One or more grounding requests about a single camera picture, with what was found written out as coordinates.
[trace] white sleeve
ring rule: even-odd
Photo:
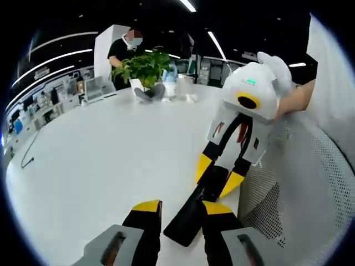
[[[318,61],[318,68],[306,113],[355,165],[354,73],[339,43],[314,17],[307,53]]]

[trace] white tabletop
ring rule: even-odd
[[[48,265],[71,265],[84,246],[131,208],[163,201],[162,230],[195,187],[196,165],[221,89],[193,85],[199,102],[137,104],[130,89],[77,107],[41,129],[7,169],[9,198],[29,241]],[[217,164],[232,169],[236,133]],[[221,202],[236,213],[239,191]],[[184,248],[160,237],[157,265],[207,265],[201,233]]]

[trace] black shirt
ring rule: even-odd
[[[131,59],[134,56],[141,54],[142,50],[139,46],[135,50],[128,50],[127,45],[122,39],[115,40],[114,43],[111,45],[109,54],[107,55],[107,59],[112,56],[115,56],[118,60],[122,61],[124,59]],[[123,79],[119,76],[116,76],[115,80],[112,80],[116,90],[128,88],[129,84],[124,84]]]

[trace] face mask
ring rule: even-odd
[[[132,47],[137,47],[139,44],[141,44],[143,41],[143,38],[128,38],[127,42],[129,45],[132,45]]]

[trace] yellow robot eye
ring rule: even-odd
[[[258,97],[252,96],[249,93],[238,93],[237,98],[241,106],[244,106],[245,108],[259,109],[261,106]]]

